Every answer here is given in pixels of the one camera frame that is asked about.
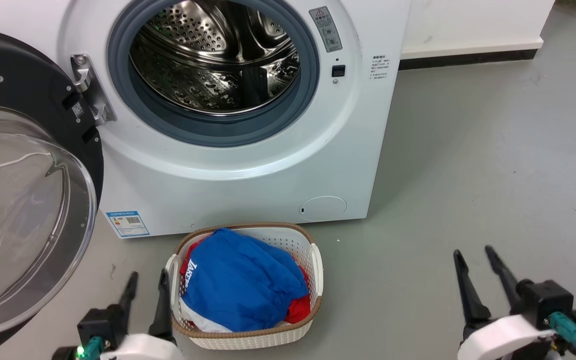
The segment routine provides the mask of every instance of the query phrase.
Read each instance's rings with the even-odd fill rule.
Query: white plastic basket
[[[247,332],[203,332],[181,317],[179,296],[183,284],[179,268],[188,255],[188,248],[218,228],[229,228],[242,235],[259,239],[266,244],[288,251],[297,264],[308,274],[310,290],[310,314],[306,319],[284,326]],[[188,234],[167,262],[170,278],[170,307],[174,328],[189,337],[195,344],[212,350],[245,350],[280,346],[296,342],[306,335],[313,318],[322,304],[324,273],[322,255],[313,238],[304,228],[292,223],[246,223],[223,227],[202,228]]]

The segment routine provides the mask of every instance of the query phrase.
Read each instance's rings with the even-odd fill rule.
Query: blue cloth
[[[274,327],[291,301],[309,293],[290,253],[228,228],[218,228],[197,245],[188,267],[183,301],[235,332]]]

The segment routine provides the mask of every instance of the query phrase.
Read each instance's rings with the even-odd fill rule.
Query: qr code
[[[72,112],[75,113],[76,117],[82,116],[84,114],[84,109],[82,109],[82,104],[77,103],[72,107]]]

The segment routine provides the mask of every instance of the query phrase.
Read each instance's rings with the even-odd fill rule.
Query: laundry
[[[310,314],[307,274],[290,253],[227,228],[192,244],[182,316],[211,333],[269,329]]]

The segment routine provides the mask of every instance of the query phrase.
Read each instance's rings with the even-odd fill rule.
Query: perforated metal drum
[[[130,59],[158,95],[214,116],[269,104],[300,69],[279,23],[228,0],[185,0],[162,9],[135,37]]]

